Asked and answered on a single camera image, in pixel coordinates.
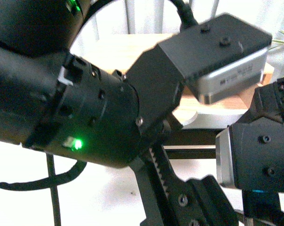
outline green indicator light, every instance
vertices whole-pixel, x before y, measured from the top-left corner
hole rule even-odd
[[[74,141],[74,148],[75,148],[75,150],[81,149],[81,148],[82,148],[82,141],[79,140],[79,139],[76,139],[76,140]]]

